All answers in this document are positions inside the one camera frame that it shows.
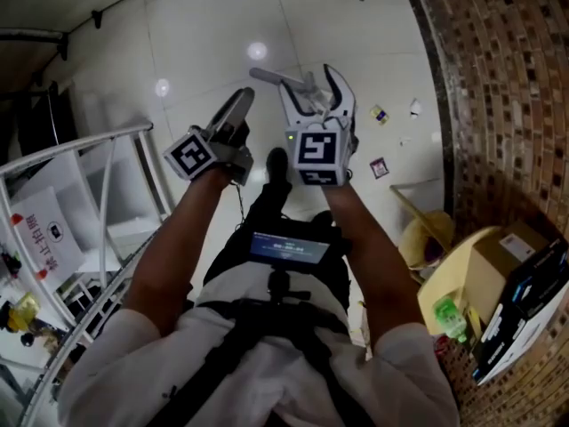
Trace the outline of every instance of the brick-patterned surface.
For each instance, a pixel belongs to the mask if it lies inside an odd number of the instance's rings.
[[[522,217],[569,238],[569,0],[423,1],[445,57],[459,237]],[[568,302],[480,388],[452,347],[444,365],[463,425],[555,425],[569,410]]]

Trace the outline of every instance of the shirt sleeve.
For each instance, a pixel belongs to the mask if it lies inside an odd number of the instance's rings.
[[[388,331],[375,343],[373,361],[374,385],[384,399],[390,398],[399,420],[396,425],[414,425],[418,419],[423,426],[460,424],[451,387],[424,325],[406,324]]]
[[[160,338],[154,323],[138,311],[119,310],[115,313],[63,383],[59,396],[61,425],[73,425],[70,419],[78,409],[77,401],[97,381],[99,372]]]

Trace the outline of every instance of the green bottle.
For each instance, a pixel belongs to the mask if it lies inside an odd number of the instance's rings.
[[[438,324],[443,328],[449,338],[466,342],[466,319],[454,305],[453,299],[445,296],[435,302],[433,312]]]

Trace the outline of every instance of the harness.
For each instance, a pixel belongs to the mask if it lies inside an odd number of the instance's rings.
[[[332,353],[318,338],[315,327],[348,335],[348,329],[332,313],[311,303],[283,303],[284,297],[308,300],[309,292],[289,290],[290,276],[275,270],[268,279],[270,301],[239,299],[233,302],[203,302],[197,307],[211,309],[235,326],[223,342],[205,356],[204,364],[155,415],[148,427],[185,426],[227,375],[239,366],[245,353],[265,336],[284,337],[301,351],[308,363],[324,377],[332,402],[345,425],[373,426],[371,417],[341,387],[332,368]]]

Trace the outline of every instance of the sign with red text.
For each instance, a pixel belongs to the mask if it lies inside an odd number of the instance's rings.
[[[15,204],[12,213],[22,217],[16,226],[40,270],[37,276],[52,293],[84,263],[53,187]]]

